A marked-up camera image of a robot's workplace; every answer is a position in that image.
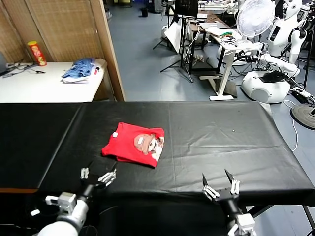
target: trash bin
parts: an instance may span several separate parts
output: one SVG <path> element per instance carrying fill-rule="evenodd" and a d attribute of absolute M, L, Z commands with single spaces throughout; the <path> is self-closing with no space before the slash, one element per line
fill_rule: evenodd
<path fill-rule="evenodd" d="M 143 7 L 141 9 L 141 13 L 142 13 L 142 17 L 148 17 L 148 8 L 147 7 Z"/>

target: red can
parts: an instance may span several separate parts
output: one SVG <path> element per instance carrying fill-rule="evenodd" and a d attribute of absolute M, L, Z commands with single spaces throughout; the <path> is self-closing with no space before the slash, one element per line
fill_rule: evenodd
<path fill-rule="evenodd" d="M 38 43 L 36 41 L 31 41 L 31 42 L 28 42 L 28 46 L 30 47 L 31 51 L 33 52 L 33 54 L 34 54 L 34 56 L 38 62 L 38 65 L 39 66 L 47 65 L 47 61 L 45 59 L 45 56 L 42 53 L 42 51 L 40 50 Z"/>

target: folded shirt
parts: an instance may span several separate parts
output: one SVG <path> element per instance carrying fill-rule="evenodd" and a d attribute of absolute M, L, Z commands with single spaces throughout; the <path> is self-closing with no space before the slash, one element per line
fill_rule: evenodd
<path fill-rule="evenodd" d="M 156 167 L 164 146 L 162 128 L 144 128 L 120 122 L 102 149 L 103 156 L 114 155 L 118 161 Z"/>

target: wooden divider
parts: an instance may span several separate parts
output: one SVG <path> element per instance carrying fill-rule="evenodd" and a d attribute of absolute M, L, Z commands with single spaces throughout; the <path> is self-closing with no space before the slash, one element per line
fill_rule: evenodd
<path fill-rule="evenodd" d="M 114 95 L 124 101 L 112 39 L 102 0 L 0 0 L 0 51 L 10 62 L 25 58 L 37 41 L 47 61 L 103 58 Z"/>

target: yellow lid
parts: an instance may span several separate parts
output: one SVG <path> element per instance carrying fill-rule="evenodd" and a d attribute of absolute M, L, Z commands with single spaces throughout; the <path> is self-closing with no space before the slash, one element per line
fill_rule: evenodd
<path fill-rule="evenodd" d="M 28 45 L 29 45 L 29 46 L 33 46 L 33 45 L 35 45 L 35 44 L 37 44 L 36 41 L 30 41 L 30 42 L 28 42 Z"/>

